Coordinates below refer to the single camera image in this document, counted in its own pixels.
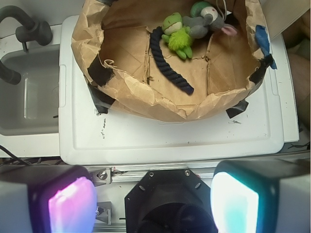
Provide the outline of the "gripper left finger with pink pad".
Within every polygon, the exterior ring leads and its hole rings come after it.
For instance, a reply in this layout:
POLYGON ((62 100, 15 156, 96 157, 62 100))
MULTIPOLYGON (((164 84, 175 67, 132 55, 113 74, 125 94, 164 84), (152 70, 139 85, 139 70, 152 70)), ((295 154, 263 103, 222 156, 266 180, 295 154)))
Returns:
POLYGON ((90 233, 97 193, 83 166, 3 165, 2 233, 90 233))

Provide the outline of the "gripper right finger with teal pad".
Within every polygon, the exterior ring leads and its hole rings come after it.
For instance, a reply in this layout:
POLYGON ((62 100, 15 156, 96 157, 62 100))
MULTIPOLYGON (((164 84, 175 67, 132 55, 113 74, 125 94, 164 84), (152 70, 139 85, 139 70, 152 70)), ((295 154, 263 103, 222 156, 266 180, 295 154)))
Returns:
POLYGON ((223 160, 210 204, 221 233, 309 233, 309 159, 223 160))

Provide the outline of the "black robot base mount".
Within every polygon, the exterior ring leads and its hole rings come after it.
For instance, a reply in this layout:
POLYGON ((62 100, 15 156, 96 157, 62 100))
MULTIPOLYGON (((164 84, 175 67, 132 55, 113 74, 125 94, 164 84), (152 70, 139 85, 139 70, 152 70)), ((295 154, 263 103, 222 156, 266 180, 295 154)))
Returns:
POLYGON ((216 233, 210 187, 189 169, 151 170, 125 196, 128 233, 216 233))

